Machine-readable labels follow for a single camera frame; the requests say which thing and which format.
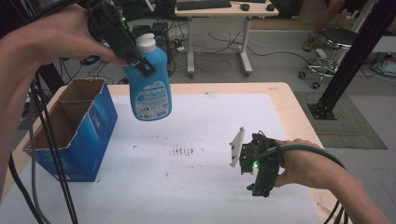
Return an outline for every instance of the stool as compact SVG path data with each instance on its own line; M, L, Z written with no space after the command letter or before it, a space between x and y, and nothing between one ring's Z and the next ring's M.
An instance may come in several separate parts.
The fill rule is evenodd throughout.
M323 77L333 77L338 69L339 63L334 60L334 57L339 49L350 49L355 41L357 34L344 29L329 28L322 31L322 41L324 45L332 48L330 57L315 57L309 59L303 70L298 73L298 77L305 78L305 69L308 69L319 75L319 81L312 83L312 89L316 90L320 87Z

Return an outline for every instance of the forearm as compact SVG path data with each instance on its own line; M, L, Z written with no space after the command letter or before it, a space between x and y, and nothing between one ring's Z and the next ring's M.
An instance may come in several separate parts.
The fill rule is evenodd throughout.
M21 35L14 32L0 40L0 198L27 90L41 64L33 40Z
M364 192L359 180L350 174L337 176L331 192L343 205L353 223L389 223Z

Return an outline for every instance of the white bottle cap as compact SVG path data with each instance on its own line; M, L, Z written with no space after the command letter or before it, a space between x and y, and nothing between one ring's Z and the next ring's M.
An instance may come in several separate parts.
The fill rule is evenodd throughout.
M154 34L144 34L136 39L137 51L141 53L150 53L157 47L155 45Z

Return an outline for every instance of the human hand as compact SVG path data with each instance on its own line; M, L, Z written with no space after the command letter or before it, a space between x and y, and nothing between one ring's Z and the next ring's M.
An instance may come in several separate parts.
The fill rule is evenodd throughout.
M86 10L77 4L32 22L16 31L21 39L33 43L41 64L56 58L83 59L99 55L112 63L125 65L111 48L94 40L88 30Z
M279 144L307 144L319 147L310 141L295 139L294 141L280 141ZM331 189L337 178L351 177L340 165L319 155L304 150L289 150L283 153L285 168L283 174L276 178L275 187L296 183L315 189Z

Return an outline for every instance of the open box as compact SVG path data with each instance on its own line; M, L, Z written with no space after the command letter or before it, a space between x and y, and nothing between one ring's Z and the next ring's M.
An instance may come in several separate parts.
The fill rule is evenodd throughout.
M67 181L94 181L117 112L103 79L75 79L49 110L49 120L59 148ZM35 132L35 159L57 178L45 132ZM30 144L24 151L32 156Z

